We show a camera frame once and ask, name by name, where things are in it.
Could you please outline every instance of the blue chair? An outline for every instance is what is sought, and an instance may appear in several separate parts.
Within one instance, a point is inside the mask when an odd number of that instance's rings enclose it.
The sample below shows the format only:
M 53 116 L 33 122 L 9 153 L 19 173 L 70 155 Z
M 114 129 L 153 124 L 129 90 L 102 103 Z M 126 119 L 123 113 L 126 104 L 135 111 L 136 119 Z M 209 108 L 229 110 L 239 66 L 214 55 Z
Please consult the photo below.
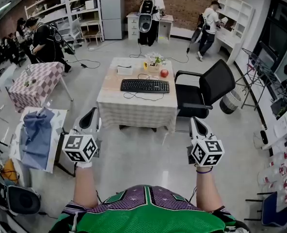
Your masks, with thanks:
M 262 210 L 261 219 L 245 218 L 245 221 L 261 221 L 264 226 L 283 227 L 287 224 L 287 207 L 277 212 L 277 192 L 274 193 L 258 193 L 258 195 L 268 195 L 264 200 L 246 200 L 250 202 L 261 202 Z

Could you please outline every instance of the pink checkered tablecloth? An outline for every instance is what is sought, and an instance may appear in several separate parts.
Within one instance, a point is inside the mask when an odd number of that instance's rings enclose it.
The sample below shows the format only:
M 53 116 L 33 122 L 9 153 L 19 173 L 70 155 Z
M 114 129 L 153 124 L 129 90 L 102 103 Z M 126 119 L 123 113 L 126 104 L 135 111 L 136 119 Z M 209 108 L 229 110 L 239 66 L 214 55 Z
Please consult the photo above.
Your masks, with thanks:
M 64 71 L 64 65 L 60 62 L 40 63 L 28 67 L 32 72 L 31 76 L 24 70 L 8 91 L 17 111 L 27 106 L 42 107 Z M 26 81 L 29 81 L 28 87 L 24 86 Z

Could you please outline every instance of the flower pot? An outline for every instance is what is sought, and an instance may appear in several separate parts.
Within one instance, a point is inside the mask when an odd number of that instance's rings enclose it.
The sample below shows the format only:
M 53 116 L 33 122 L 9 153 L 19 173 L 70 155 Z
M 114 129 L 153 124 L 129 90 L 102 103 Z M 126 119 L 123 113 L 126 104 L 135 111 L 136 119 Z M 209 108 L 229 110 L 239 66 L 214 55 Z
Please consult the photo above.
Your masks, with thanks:
M 159 72 L 161 68 L 161 65 L 151 66 L 148 64 L 147 66 L 148 66 L 148 72 L 152 72 L 152 73 Z

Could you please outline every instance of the black office chair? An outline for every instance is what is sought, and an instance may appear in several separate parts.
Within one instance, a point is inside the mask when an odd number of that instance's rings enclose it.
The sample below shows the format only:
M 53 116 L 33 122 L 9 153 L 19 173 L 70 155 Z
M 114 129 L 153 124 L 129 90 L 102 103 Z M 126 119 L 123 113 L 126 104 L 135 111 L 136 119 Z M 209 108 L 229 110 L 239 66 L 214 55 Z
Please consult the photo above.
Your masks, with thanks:
M 176 84 L 181 75 L 200 77 L 200 87 Z M 188 71 L 178 71 L 175 77 L 178 117 L 206 118 L 212 105 L 218 99 L 235 88 L 235 80 L 228 65 L 219 60 L 204 74 Z

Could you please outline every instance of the small plant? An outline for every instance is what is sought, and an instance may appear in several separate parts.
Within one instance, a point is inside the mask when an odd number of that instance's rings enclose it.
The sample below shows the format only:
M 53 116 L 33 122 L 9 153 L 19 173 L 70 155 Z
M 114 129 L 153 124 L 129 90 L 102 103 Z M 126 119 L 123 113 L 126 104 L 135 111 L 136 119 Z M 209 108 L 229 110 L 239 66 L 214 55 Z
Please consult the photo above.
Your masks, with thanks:
M 153 67 L 156 67 L 158 65 L 164 65 L 165 64 L 165 59 L 163 56 L 161 56 L 158 53 L 151 52 L 145 55 L 147 59 L 147 64 L 151 65 Z

